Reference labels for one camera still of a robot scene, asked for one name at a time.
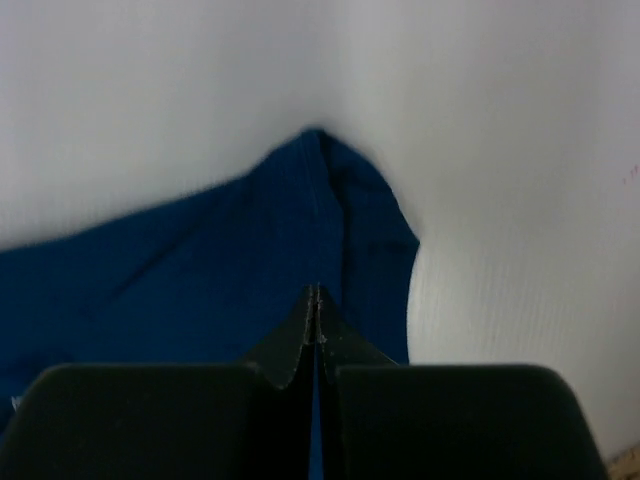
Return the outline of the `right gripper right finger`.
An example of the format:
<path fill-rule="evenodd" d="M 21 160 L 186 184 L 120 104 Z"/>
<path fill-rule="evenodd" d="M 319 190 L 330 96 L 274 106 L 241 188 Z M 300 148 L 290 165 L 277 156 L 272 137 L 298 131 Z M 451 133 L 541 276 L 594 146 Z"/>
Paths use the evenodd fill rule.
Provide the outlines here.
<path fill-rule="evenodd" d="M 347 325 L 315 289 L 323 473 L 328 479 L 603 479 L 581 407 L 527 364 L 410 366 Z"/>

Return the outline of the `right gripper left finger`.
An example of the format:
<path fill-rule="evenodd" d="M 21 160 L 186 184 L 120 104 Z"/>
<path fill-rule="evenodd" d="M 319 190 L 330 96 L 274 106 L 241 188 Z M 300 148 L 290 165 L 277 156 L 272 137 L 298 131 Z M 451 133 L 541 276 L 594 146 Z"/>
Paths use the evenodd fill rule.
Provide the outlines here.
<path fill-rule="evenodd" d="M 304 479 L 318 291 L 224 364 L 64 365 L 42 373 L 1 448 L 5 479 Z"/>

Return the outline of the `blue t shirt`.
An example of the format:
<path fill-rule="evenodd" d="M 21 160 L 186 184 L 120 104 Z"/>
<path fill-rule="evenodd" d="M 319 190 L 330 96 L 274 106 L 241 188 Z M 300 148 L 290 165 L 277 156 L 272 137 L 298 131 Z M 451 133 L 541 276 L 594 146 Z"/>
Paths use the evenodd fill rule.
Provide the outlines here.
<path fill-rule="evenodd" d="M 1 255 L 1 448 L 28 389 L 64 365 L 224 364 L 325 288 L 407 365 L 419 242 L 380 173 L 321 130 L 225 185 Z M 316 331 L 309 473 L 323 473 Z"/>

